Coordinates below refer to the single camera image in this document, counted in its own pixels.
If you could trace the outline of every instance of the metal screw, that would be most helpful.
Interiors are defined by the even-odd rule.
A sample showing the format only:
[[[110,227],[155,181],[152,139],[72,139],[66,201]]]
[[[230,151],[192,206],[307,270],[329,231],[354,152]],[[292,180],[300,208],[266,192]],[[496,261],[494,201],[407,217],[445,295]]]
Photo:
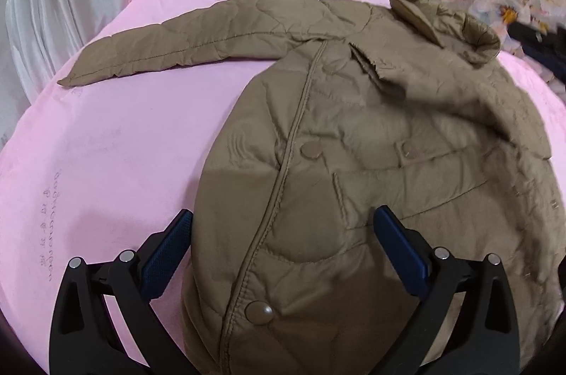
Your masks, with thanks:
[[[122,252],[120,254],[120,261],[127,263],[134,258],[134,255],[135,255],[135,253],[134,253],[133,250],[125,250],[124,252]]]
[[[71,268],[78,268],[83,261],[80,259],[79,256],[73,257],[69,262],[69,267]]]
[[[436,249],[434,249],[434,254],[441,260],[446,260],[450,256],[449,250],[445,247],[437,247]]]
[[[492,265],[499,265],[501,263],[501,259],[497,254],[489,254],[487,256],[487,261],[490,262]]]

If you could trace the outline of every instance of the pink bedsheet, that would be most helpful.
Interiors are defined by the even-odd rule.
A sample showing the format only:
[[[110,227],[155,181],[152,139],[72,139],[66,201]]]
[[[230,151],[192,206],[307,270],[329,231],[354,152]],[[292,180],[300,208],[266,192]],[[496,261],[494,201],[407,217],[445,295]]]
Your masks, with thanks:
[[[217,1],[131,0],[100,36]],[[564,194],[566,107],[527,64],[508,54],[499,58],[544,118]],[[0,308],[44,369],[53,306],[69,259],[111,260],[138,248],[179,209],[192,209],[216,134],[244,86],[269,65],[233,60],[71,90],[53,80],[20,120],[0,155]],[[162,298],[152,302],[181,347],[186,261]],[[143,361],[117,307],[109,305],[128,354]]]

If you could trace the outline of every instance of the jacket sleeve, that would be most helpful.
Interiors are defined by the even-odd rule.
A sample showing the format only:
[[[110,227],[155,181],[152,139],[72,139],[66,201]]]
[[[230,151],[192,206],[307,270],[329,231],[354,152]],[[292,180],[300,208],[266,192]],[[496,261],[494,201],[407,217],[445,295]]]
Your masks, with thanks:
[[[318,0],[227,0],[97,40],[59,84],[84,86],[228,57],[278,59],[305,41],[344,37],[349,27]]]

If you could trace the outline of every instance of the khaki quilted jacket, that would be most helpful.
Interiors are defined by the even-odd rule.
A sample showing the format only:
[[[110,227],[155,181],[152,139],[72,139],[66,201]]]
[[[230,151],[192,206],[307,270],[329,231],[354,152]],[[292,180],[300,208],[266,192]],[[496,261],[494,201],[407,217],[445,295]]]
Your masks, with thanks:
[[[550,334],[566,242],[541,118],[491,29],[433,0],[391,6],[228,0],[99,40],[60,81],[277,60],[198,188],[183,326],[203,374],[368,373],[417,304],[372,232],[381,204],[457,257],[502,257],[523,363]]]

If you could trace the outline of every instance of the snap button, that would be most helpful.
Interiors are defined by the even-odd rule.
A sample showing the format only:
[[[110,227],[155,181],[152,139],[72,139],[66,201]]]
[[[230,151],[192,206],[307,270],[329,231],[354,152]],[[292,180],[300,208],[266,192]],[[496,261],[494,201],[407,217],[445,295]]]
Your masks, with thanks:
[[[415,157],[415,153],[413,152],[409,143],[401,144],[401,151],[403,152],[403,156],[407,159],[412,159]]]
[[[246,319],[252,324],[264,326],[273,319],[273,309],[263,301],[253,301],[246,306]]]
[[[317,140],[304,143],[301,147],[301,155],[307,159],[317,159],[322,155],[322,144]]]

